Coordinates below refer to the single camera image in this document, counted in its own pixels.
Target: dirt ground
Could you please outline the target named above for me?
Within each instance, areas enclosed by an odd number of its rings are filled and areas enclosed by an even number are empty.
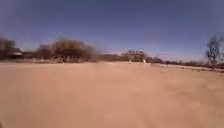
[[[224,74],[149,64],[0,64],[4,128],[224,128]]]

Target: blue sky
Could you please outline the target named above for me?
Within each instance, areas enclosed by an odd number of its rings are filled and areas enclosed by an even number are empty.
[[[203,59],[224,35],[223,0],[0,0],[0,36],[27,49],[60,37],[102,51]]]

